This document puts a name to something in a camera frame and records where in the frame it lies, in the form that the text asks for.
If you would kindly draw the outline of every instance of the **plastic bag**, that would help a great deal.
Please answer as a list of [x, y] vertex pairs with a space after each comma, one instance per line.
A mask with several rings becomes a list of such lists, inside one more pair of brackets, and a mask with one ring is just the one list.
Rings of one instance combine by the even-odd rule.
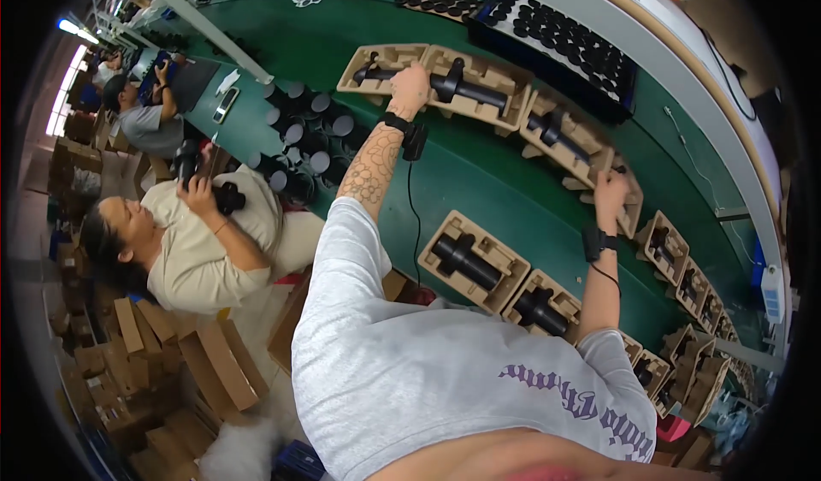
[[252, 425], [225, 423], [217, 440], [200, 459], [204, 481], [271, 481], [271, 461], [279, 433], [272, 419], [255, 418]]

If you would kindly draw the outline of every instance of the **green table surface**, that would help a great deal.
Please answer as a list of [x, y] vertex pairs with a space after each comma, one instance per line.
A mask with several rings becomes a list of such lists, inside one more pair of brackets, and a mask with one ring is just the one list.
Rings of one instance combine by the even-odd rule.
[[[323, 0], [297, 8], [290, 0], [213, 0], [200, 11], [221, 30], [259, 48], [260, 64], [283, 88], [289, 80], [300, 80], [315, 91], [333, 90], [355, 49], [363, 44], [430, 43], [493, 57], [468, 43], [462, 25], [385, 1], [391, 0]], [[190, 29], [186, 27], [180, 21], [158, 24], [164, 32], [187, 34]], [[201, 37], [191, 42], [191, 56], [218, 58], [225, 64], [186, 118], [209, 136], [219, 131], [218, 144], [241, 162], [256, 151], [280, 153], [277, 132], [264, 122], [271, 106], [262, 98], [263, 87], [247, 73], [236, 83], [241, 93], [225, 121], [221, 125], [212, 121], [219, 104], [216, 88], [235, 66], [226, 57], [216, 57]], [[356, 94], [336, 94], [335, 98], [349, 106], [366, 127], [372, 127], [384, 111]], [[668, 215], [731, 311], [741, 340], [761, 347], [758, 316], [749, 309], [751, 265], [743, 253], [744, 247], [752, 253], [754, 231], [749, 225], [735, 224], [740, 239], [713, 215], [713, 191], [721, 206], [731, 208], [741, 205], [737, 188], [709, 141], [675, 99], [642, 70], [635, 100], [633, 119], [619, 127], [599, 126], [625, 155], [644, 190], [642, 222], [656, 209]], [[683, 127], [690, 155], [699, 171], [712, 180], [712, 190], [678, 142], [672, 122], [665, 121], [664, 105], [672, 108]], [[581, 297], [587, 264], [581, 253], [580, 229], [592, 224], [594, 215], [577, 193], [561, 186], [561, 169], [543, 158], [521, 158], [524, 142], [517, 134], [502, 138], [484, 123], [459, 116], [446, 119], [435, 108], [418, 119], [429, 129], [428, 144], [410, 181], [422, 221], [419, 249], [446, 215], [457, 209]], [[408, 163], [400, 160], [379, 229], [395, 267], [416, 278], [416, 218], [408, 205], [407, 169]], [[334, 192], [320, 190], [311, 209], [325, 217]], [[635, 259], [635, 251], [636, 245], [622, 237], [620, 328], [658, 352], [662, 335], [675, 331], [687, 317], [664, 296], [666, 286], [653, 277], [648, 263]], [[453, 301], [466, 302], [423, 269], [421, 281]]]

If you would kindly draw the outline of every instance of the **gray t-shirt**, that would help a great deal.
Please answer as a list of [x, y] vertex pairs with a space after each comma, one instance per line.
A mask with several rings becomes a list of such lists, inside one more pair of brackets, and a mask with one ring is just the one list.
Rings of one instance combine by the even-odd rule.
[[578, 346], [498, 316], [391, 303], [379, 231], [334, 201], [292, 343], [296, 409], [328, 473], [358, 481], [422, 447], [504, 428], [649, 462], [656, 413], [618, 331]]
[[182, 117], [160, 122], [162, 105], [142, 106], [139, 103], [120, 112], [120, 128], [128, 143], [139, 151], [159, 158], [173, 158], [182, 144]]

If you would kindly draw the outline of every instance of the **mobile phone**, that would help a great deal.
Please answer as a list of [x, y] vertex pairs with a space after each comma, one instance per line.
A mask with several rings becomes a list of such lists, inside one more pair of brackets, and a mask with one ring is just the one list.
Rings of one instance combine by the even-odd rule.
[[234, 103], [238, 94], [240, 94], [240, 89], [236, 87], [232, 87], [226, 91], [220, 105], [217, 107], [217, 111], [213, 114], [213, 120], [218, 125], [222, 124], [222, 120], [225, 119], [226, 114], [228, 114], [228, 109], [231, 108], [231, 104]]

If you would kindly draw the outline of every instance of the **person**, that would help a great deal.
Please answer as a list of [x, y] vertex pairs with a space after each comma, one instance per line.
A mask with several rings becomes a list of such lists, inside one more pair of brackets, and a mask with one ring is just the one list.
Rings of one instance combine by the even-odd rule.
[[91, 76], [91, 83], [102, 92], [108, 80], [112, 76], [120, 75], [122, 73], [122, 52], [117, 51], [114, 55], [107, 53], [100, 54], [100, 63], [96, 67], [96, 71]]
[[[425, 105], [418, 63], [392, 79], [387, 110], [412, 121]], [[617, 256], [589, 269], [577, 347], [498, 316], [437, 299], [387, 302], [391, 268], [379, 209], [402, 133], [374, 128], [343, 179], [317, 246], [292, 343], [303, 430], [337, 481], [697, 479], [647, 465], [656, 413], [617, 331]], [[617, 234], [628, 193], [599, 174], [596, 220]]]
[[200, 132], [177, 113], [177, 103], [168, 87], [168, 60], [156, 65], [152, 100], [143, 106], [137, 99], [138, 89], [126, 75], [112, 76], [103, 89], [103, 105], [118, 114], [120, 128], [129, 144], [139, 151], [169, 160], [183, 139], [199, 139]]
[[311, 263], [323, 220], [283, 213], [262, 176], [245, 165], [214, 178], [245, 195], [243, 209], [222, 216], [208, 176], [212, 150], [205, 146], [187, 191], [169, 180], [141, 202], [114, 196], [92, 206], [80, 245], [97, 279], [166, 310], [213, 315], [255, 306], [255, 293]]

